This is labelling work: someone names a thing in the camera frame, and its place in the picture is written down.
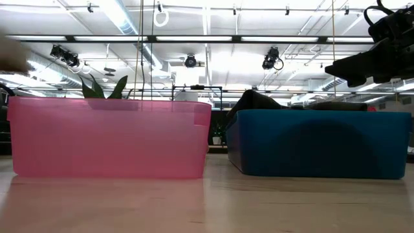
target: security camera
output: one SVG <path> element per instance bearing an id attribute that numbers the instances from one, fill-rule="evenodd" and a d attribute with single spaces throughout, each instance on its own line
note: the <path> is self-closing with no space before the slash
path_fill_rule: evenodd
<path id="1" fill-rule="evenodd" d="M 195 59 L 194 54 L 187 55 L 186 62 L 184 63 L 187 68 L 193 68 L 197 65 L 197 60 Z"/>

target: plant leaf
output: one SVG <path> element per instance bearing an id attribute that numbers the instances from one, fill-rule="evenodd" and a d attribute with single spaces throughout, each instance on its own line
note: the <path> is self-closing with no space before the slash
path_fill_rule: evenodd
<path id="1" fill-rule="evenodd" d="M 134 89 L 129 90 L 129 92 L 128 92 L 128 94 L 127 94 L 127 98 L 126 98 L 126 99 L 129 99 L 129 95 L 131 95 L 131 92 L 132 92 L 132 91 L 134 91 Z"/>
<path id="2" fill-rule="evenodd" d="M 102 87 L 99 86 L 98 82 L 95 80 L 95 77 L 93 75 L 91 75 L 91 77 L 93 79 L 92 90 L 99 96 L 99 98 L 105 98 L 104 90 L 102 90 Z"/>
<path id="3" fill-rule="evenodd" d="M 79 76 L 79 78 L 82 81 L 83 97 L 85 97 L 85 98 L 99 98 L 98 94 L 96 94 L 91 88 L 86 86 L 86 84 L 83 82 L 83 79 L 81 78 L 81 76 Z"/>
<path id="4" fill-rule="evenodd" d="M 128 75 L 122 77 L 118 81 L 114 92 L 112 92 L 112 94 L 108 98 L 119 98 L 119 99 L 121 99 L 122 98 L 122 91 L 124 90 L 125 86 L 127 85 L 127 81 L 128 81 Z"/>

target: green plant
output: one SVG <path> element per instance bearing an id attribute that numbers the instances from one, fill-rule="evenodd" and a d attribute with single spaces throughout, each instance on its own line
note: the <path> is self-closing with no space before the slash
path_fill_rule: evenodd
<path id="1" fill-rule="evenodd" d="M 93 82 L 92 88 L 88 87 L 85 82 L 83 81 L 82 77 L 79 76 L 80 80 L 82 81 L 82 93 L 83 97 L 85 98 L 105 98 L 104 90 L 101 86 L 99 86 L 98 82 L 95 80 L 95 77 L 91 75 Z M 122 99 L 122 91 L 124 90 L 125 86 L 127 85 L 128 75 L 122 77 L 115 86 L 115 90 L 112 92 L 108 98 L 115 98 L 115 99 Z M 129 98 L 132 89 L 129 90 L 126 99 Z"/>
<path id="2" fill-rule="evenodd" d="M 213 136 L 214 137 L 223 137 L 224 136 L 224 127 L 220 125 L 218 122 L 213 127 Z"/>

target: storage bin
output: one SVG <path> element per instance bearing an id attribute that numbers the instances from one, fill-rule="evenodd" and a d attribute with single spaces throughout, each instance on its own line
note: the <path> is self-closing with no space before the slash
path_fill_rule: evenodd
<path id="1" fill-rule="evenodd" d="M 25 177 L 199 178 L 211 105 L 11 97 L 14 171 Z"/>
<path id="2" fill-rule="evenodd" d="M 399 179 L 411 115 L 243 110 L 227 129 L 228 157 L 260 176 Z"/>

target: ceiling camera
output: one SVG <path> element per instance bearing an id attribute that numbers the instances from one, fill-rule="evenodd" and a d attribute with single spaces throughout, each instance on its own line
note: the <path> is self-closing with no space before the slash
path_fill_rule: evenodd
<path id="1" fill-rule="evenodd" d="M 275 67 L 276 61 L 280 61 L 282 63 L 282 67 L 280 69 Z M 262 68 L 263 69 L 272 69 L 280 71 L 283 68 L 284 64 L 283 61 L 279 57 L 279 51 L 277 47 L 271 47 L 270 50 L 267 52 L 265 56 L 265 60 L 263 61 Z"/>
<path id="2" fill-rule="evenodd" d="M 65 62 L 69 67 L 76 68 L 80 65 L 80 60 L 78 59 L 77 54 L 72 54 L 61 48 L 59 45 L 53 45 L 50 55 L 56 59 L 60 59 L 62 62 Z"/>
<path id="3" fill-rule="evenodd" d="M 187 68 L 193 68 L 197 65 L 197 60 L 193 54 L 187 55 L 186 62 L 184 63 Z"/>

